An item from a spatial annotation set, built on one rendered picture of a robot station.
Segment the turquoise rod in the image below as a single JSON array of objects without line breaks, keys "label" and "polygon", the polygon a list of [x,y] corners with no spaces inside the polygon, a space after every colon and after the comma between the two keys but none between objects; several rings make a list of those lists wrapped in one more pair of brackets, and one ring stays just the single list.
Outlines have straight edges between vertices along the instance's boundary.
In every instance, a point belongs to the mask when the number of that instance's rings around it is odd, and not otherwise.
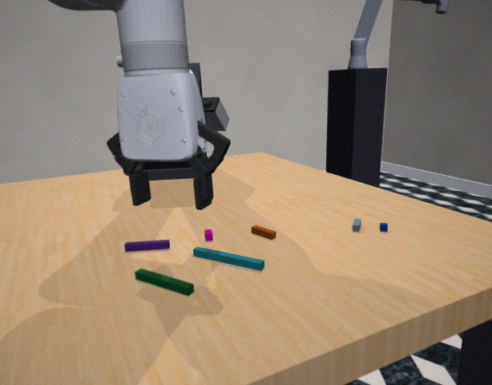
[{"label": "turquoise rod", "polygon": [[225,253],[214,249],[206,249],[198,246],[193,249],[193,257],[201,257],[204,259],[223,262],[230,265],[237,265],[252,270],[261,271],[264,268],[264,260],[252,257],[245,257],[233,253]]}]

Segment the orange rod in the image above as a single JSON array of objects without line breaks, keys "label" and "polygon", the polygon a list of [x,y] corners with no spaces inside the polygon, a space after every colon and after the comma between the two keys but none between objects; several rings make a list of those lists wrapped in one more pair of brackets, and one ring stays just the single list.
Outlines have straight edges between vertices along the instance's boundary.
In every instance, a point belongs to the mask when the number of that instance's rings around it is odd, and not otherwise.
[{"label": "orange rod", "polygon": [[276,238],[276,231],[273,231],[271,229],[266,229],[257,225],[252,227],[252,233],[261,237],[265,237],[270,240]]}]

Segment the purple rod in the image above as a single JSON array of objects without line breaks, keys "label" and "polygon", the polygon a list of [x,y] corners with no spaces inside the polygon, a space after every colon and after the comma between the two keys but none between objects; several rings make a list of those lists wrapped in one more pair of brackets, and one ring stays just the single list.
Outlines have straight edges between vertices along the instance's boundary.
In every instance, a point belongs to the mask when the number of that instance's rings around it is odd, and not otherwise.
[{"label": "purple rod", "polygon": [[125,247],[125,252],[169,249],[170,248],[170,241],[169,240],[158,240],[158,241],[126,242],[124,247]]}]

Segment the dark green rod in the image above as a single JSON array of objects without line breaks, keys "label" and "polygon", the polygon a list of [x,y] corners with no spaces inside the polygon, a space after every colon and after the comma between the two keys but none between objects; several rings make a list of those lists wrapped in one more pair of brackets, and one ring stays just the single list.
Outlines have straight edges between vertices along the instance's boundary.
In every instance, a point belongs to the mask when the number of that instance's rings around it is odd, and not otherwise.
[{"label": "dark green rod", "polygon": [[194,284],[176,278],[171,278],[166,275],[158,274],[146,269],[138,269],[137,271],[135,271],[135,279],[186,296],[194,293]]}]

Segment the small magenta block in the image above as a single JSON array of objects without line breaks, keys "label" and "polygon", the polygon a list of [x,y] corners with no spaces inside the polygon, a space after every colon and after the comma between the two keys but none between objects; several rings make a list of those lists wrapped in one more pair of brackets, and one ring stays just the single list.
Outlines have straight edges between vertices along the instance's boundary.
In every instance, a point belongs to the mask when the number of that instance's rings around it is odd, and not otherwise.
[{"label": "small magenta block", "polygon": [[207,229],[207,230],[204,230],[204,232],[205,232],[206,241],[213,241],[212,230]]}]

